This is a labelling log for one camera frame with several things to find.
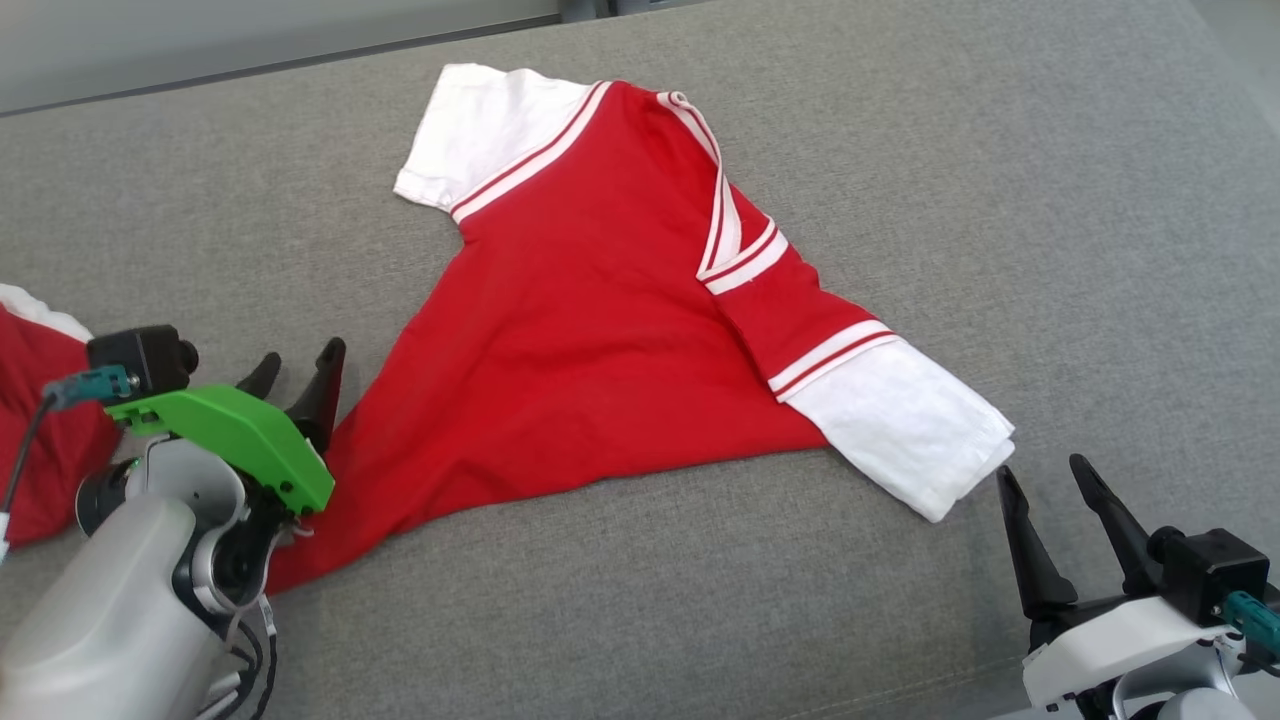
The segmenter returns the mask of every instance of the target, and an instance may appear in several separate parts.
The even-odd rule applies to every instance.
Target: white stripe
[[[838,352],[841,348],[852,345],[867,336],[886,331],[888,331],[888,328],[879,320],[863,320],[861,323],[855,323],[840,331],[838,333],[819,342],[809,352],[801,355],[799,360],[787,365],[785,370],[769,378],[769,389],[778,392],[780,388],[786,387],[787,383],[805,374],[810,368],[829,357],[832,352]]]
[[[559,159],[559,156],[563,155],[564,151],[568,150],[575,141],[577,141],[579,136],[582,135],[582,131],[586,129],[588,123],[591,122],[591,117],[595,115],[595,110],[600,106],[600,100],[603,100],[605,94],[608,94],[609,85],[612,83],[611,82],[600,83],[600,88],[590,95],[586,102],[586,108],[577,115],[577,118],[573,120],[573,124],[568,127],[568,132],[561,136],[561,138],[556,141],[554,145],[547,147],[545,150],[540,151],[535,150],[531,154],[534,155],[534,159],[526,163],[522,168],[502,178],[502,181],[494,183],[493,187],[490,187],[489,190],[467,200],[466,202],[462,202],[461,206],[453,211],[453,220],[456,223],[461,223],[471,214],[479,211],[485,205],[493,202],[502,195],[509,192],[513,187],[540,173],[543,169],[547,168],[547,165],[550,165],[557,159]],[[507,168],[497,173],[497,176],[502,176],[502,173],[509,170],[509,168],[518,165],[525,160],[525,158],[521,158],[515,163],[508,164]]]
[[[737,214],[737,202],[733,202],[733,192],[728,187],[728,178],[719,173],[719,192],[724,197],[724,223],[721,227],[719,243],[716,246],[716,256],[712,258],[712,266],[723,265],[737,258],[742,249],[742,219]]]
[[[689,128],[694,140],[703,146],[703,150],[716,160],[716,196],[712,200],[712,227],[707,233],[707,245],[703,250],[700,272],[707,272],[716,265],[723,265],[739,256],[742,247],[742,218],[737,214],[737,205],[733,202],[733,193],[730,191],[728,178],[724,177],[719,143],[707,124],[707,118],[694,108],[680,92],[662,92],[658,102],[671,110],[681,123]],[[721,223],[721,206],[724,206],[724,222]],[[712,256],[712,247],[716,249]]]
[[[850,350],[849,352],[845,352],[840,357],[832,359],[832,361],[827,363],[827,365],[823,369],[815,370],[813,373],[809,373],[808,375],[805,375],[805,378],[803,380],[800,380],[796,384],[788,387],[786,392],[783,392],[782,395],[778,396],[778,402],[786,402],[787,400],[791,400],[791,397],[794,397],[795,393],[797,393],[801,389],[809,387],[809,383],[817,380],[818,378],[820,378],[820,377],[826,375],[827,373],[835,370],[836,368],[844,365],[849,360],[852,360],[854,357],[858,357],[863,352],[867,352],[868,350],[870,350],[873,347],[879,347],[882,345],[888,345],[891,342],[900,342],[902,338],[899,337],[899,336],[896,336],[896,334],[887,334],[887,336],[878,337],[876,340],[869,340],[869,341],[859,345],[858,347]]]
[[[736,268],[707,283],[707,290],[712,291],[712,295],[719,295],[754,281],[760,273],[768,270],[774,263],[782,259],[788,245],[787,238],[782,237],[781,232],[776,233],[759,255],[744,263],[741,268]]]
[[[658,94],[658,102],[660,102],[664,108],[675,113],[675,115],[680,118],[680,122],[685,123],[685,127],[689,128],[690,133],[692,133],[694,140],[696,140],[698,143],[703,146],[703,150],[705,150],[707,154],[716,160],[716,164],[719,165],[719,146],[716,145],[716,138],[707,137],[707,133],[703,132],[701,126],[699,126],[698,122],[694,120],[692,113],[689,111],[689,109],[692,108],[692,105],[690,105],[689,101],[685,100],[685,96],[681,95],[680,92],[660,92]]]
[[[748,245],[746,247],[744,247],[742,251],[737,254],[737,258],[746,258],[748,255],[755,252],[755,250],[758,247],[760,247],[765,242],[773,240],[771,236],[773,234],[774,229],[777,229],[777,225],[773,224],[773,218],[769,218],[769,224],[764,225],[764,232],[762,232],[759,237],[756,237],[755,240],[753,240],[751,245]],[[714,268],[708,268],[705,270],[699,270],[698,272],[698,279],[705,281],[707,278],[714,275],[716,273],[723,272],[724,268],[728,266],[728,265],[732,265],[733,260],[737,260],[737,258],[733,258],[728,263],[717,265]]]
[[[709,268],[713,264],[712,247],[716,247],[716,238],[719,237],[721,232],[719,213],[721,213],[721,202],[723,202],[724,200],[724,193],[722,192],[723,190],[724,190],[724,183],[717,181],[716,196],[712,199],[712,227],[709,231],[707,231],[707,243],[703,245],[703,264],[699,265],[699,268]]]

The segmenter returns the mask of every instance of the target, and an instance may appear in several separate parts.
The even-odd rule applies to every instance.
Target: folded sleeve
[[[782,229],[724,178],[701,114],[680,94],[659,101],[714,160],[696,274],[769,391],[893,497],[942,520],[1010,456],[1014,427],[881,319],[823,291]]]

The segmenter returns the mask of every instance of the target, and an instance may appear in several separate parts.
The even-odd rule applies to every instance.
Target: gray fabric surface
[[[457,249],[390,192],[444,63],[685,91],[827,286],[1018,424],[1082,594],[1148,528],[1280,553],[1280,143],[1181,1],[772,0],[0,119],[0,282],[234,379],[326,337],[343,409]],[[0,637],[78,541],[0,569]],[[1025,703],[993,486],[931,527],[832,452],[481,509],[276,601],[269,717],[986,717]]]

